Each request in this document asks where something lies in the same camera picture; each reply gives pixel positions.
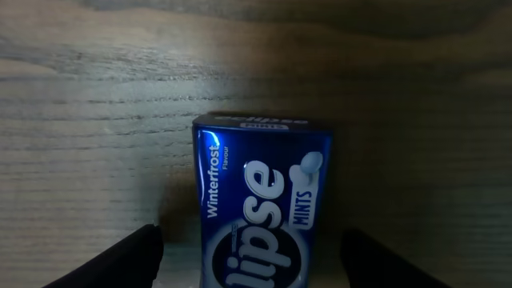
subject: table top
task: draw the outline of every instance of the table top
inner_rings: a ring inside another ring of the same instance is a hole
[[[40,287],[161,223],[197,287],[190,126],[336,125],[311,286],[356,226],[453,287],[512,285],[508,1],[0,2],[0,282]]]

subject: wooden surface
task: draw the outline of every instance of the wooden surface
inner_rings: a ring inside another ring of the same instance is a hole
[[[453,287],[512,286],[511,19],[507,0],[1,0],[2,287],[148,222],[170,242],[154,286],[197,287],[190,124],[211,110],[338,126],[310,286],[348,287],[347,226]]]

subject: blue mint box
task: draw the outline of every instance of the blue mint box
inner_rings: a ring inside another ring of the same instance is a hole
[[[303,119],[194,120],[202,288],[306,287],[331,132]]]

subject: blue packaging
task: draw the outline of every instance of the blue packaging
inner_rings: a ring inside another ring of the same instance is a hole
[[[332,135],[302,119],[194,120],[202,288],[306,287]]]

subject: black object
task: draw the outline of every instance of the black object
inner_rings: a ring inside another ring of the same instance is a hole
[[[162,255],[160,227],[145,225],[44,288],[149,288]],[[341,258],[351,288],[449,288],[360,230],[344,233]]]
[[[344,233],[341,257],[351,288],[449,288],[360,230]]]
[[[160,227],[145,225],[45,288],[150,288],[162,256]]]

